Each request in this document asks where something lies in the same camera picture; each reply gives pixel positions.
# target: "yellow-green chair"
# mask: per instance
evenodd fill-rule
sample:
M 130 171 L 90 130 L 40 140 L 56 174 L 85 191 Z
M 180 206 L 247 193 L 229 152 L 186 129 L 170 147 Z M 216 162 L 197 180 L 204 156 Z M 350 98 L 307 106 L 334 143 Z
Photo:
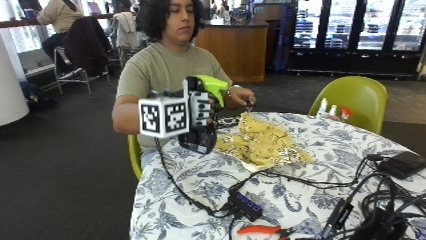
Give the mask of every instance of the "yellow-green chair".
M 128 143 L 129 143 L 129 156 L 130 156 L 132 169 L 133 169 L 136 178 L 141 179 L 141 176 L 142 176 L 141 147 L 138 145 L 136 135 L 128 135 Z
M 322 89 L 309 115 L 317 115 L 323 98 L 327 99 L 327 111 L 333 104 L 350 109 L 351 117 L 346 120 L 347 124 L 381 134 L 387 92 L 378 81 L 359 76 L 335 79 Z

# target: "display fridge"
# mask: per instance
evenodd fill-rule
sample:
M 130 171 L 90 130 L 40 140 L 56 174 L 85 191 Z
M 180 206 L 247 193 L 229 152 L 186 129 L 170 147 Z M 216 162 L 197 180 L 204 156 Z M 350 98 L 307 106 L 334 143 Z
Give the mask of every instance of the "display fridge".
M 298 1 L 289 71 L 414 77 L 425 0 Z

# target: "backpack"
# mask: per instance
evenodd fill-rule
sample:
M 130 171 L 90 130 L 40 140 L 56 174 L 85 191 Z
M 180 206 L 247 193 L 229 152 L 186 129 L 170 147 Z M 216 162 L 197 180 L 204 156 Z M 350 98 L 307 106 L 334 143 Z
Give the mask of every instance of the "backpack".
M 45 95 L 36 85 L 24 81 L 19 84 L 30 110 L 44 110 L 56 104 L 56 101 Z

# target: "man's hand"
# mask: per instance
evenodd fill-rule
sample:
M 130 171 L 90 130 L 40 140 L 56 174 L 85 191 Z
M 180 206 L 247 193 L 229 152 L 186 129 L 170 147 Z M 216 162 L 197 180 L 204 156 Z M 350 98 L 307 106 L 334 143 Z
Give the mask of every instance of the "man's hand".
M 254 92 L 242 87 L 232 87 L 228 90 L 230 99 L 242 106 L 247 107 L 247 112 L 253 110 L 253 106 L 255 104 L 255 96 Z

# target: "floral tablecloth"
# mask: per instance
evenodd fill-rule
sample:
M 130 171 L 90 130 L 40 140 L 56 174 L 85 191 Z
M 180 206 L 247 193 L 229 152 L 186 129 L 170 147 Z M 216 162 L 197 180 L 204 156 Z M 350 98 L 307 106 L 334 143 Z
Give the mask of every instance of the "floral tablecloth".
M 379 135 L 345 123 L 315 119 L 290 113 L 251 113 L 253 116 L 278 124 L 293 135 L 298 148 L 313 157 L 313 164 L 286 164 L 274 167 L 279 173 L 309 179 L 346 183 L 354 178 L 355 169 L 366 154 L 395 155 L 407 150 L 398 143 Z M 236 132 L 237 127 L 221 129 L 218 133 Z M 226 203 L 228 188 L 247 178 L 250 172 L 241 163 L 216 151 L 197 154 L 178 146 L 172 140 L 162 148 L 168 170 L 184 192 L 213 210 Z M 426 174 L 398 181 L 409 190 L 425 192 Z M 338 198 L 346 198 L 351 187 L 318 189 L 285 178 L 257 175 L 240 192 L 263 209 L 263 216 L 250 222 L 236 220 L 232 239 L 275 239 L 265 234 L 237 235 L 246 225 L 281 225 L 295 227 L 291 237 L 318 237 Z M 363 220 L 357 201 L 375 191 L 371 180 L 361 188 L 354 198 L 354 210 L 346 221 L 346 229 Z M 204 210 L 190 205 L 168 179 L 160 155 L 144 169 L 140 180 L 130 219 L 130 239 L 229 239 L 228 229 L 233 217 L 214 218 Z

